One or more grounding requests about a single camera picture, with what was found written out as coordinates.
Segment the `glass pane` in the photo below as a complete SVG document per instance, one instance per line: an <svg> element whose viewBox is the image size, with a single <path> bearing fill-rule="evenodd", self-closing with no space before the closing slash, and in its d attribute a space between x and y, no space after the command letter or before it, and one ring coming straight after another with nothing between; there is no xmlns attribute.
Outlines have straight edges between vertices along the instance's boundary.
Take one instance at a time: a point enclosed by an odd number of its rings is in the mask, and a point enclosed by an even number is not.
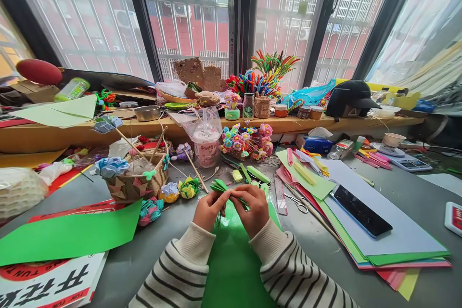
<svg viewBox="0 0 462 308"><path fill-rule="evenodd" d="M441 51L460 44L461 20L462 0L407 0L366 80L407 85ZM429 81L423 77L419 85L435 90Z"/></svg>
<svg viewBox="0 0 462 308"><path fill-rule="evenodd" d="M303 82L303 67L317 0L257 0L255 49L274 54L296 55L295 69L281 82L284 92L297 89Z"/></svg>
<svg viewBox="0 0 462 308"><path fill-rule="evenodd" d="M384 0L335 0L312 86L351 79Z"/></svg>
<svg viewBox="0 0 462 308"><path fill-rule="evenodd" d="M0 77L15 76L22 79L16 71L16 64L32 54L17 32L6 11L0 4ZM2 80L1 85L14 83L17 79L11 78Z"/></svg>
<svg viewBox="0 0 462 308"><path fill-rule="evenodd" d="M228 0L146 0L164 79L178 78L173 64L199 56L229 77Z"/></svg>
<svg viewBox="0 0 462 308"><path fill-rule="evenodd" d="M131 0L31 0L63 67L153 80Z"/></svg>

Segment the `glass jar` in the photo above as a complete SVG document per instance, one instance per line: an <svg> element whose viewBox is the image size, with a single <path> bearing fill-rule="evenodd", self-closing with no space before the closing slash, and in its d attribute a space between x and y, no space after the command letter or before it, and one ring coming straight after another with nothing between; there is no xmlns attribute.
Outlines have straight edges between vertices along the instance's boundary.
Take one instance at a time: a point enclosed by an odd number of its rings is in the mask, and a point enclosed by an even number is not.
<svg viewBox="0 0 462 308"><path fill-rule="evenodd" d="M242 104L242 119L252 120L254 118L254 93L244 94L244 103Z"/></svg>

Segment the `ruler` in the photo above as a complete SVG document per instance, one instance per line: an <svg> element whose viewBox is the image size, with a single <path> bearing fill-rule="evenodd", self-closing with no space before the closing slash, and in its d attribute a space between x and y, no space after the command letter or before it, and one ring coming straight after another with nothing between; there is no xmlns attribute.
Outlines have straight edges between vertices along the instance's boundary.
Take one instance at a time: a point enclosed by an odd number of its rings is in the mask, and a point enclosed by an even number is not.
<svg viewBox="0 0 462 308"><path fill-rule="evenodd" d="M281 215L287 215L287 203L284 196L284 185L282 184L281 178L278 174L274 174L274 190L276 191L276 206L278 213Z"/></svg>

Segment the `cup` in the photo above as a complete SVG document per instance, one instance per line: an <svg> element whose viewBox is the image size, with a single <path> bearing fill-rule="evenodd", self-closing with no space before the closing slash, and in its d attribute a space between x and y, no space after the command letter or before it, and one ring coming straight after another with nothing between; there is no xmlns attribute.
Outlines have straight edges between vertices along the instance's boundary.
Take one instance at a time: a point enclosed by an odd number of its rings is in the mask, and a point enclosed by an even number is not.
<svg viewBox="0 0 462 308"><path fill-rule="evenodd" d="M381 146L384 149L395 150L401 142L406 139L405 136L394 134L391 132L386 132L384 139L382 140Z"/></svg>

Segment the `person's right hand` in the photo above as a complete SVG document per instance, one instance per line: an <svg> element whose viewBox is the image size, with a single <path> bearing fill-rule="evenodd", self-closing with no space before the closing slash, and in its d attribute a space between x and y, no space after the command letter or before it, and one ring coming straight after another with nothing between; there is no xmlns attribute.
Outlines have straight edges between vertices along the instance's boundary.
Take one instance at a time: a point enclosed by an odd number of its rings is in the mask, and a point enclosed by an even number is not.
<svg viewBox="0 0 462 308"><path fill-rule="evenodd" d="M250 210L244 209L239 198L248 203ZM239 185L231 190L230 200L236 207L249 238L254 238L270 218L265 192L252 184Z"/></svg>

